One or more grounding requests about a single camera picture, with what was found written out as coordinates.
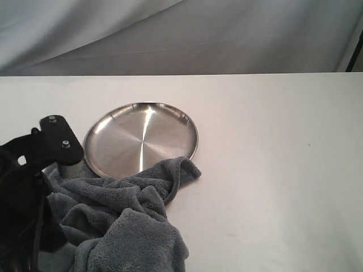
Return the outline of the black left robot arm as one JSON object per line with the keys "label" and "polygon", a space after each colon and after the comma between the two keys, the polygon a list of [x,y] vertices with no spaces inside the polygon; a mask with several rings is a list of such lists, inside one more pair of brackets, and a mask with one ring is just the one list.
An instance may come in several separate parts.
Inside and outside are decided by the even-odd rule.
{"label": "black left robot arm", "polygon": [[1,269],[38,271],[40,251],[55,252],[67,238],[51,211],[43,169],[55,157],[42,132],[1,146]]}

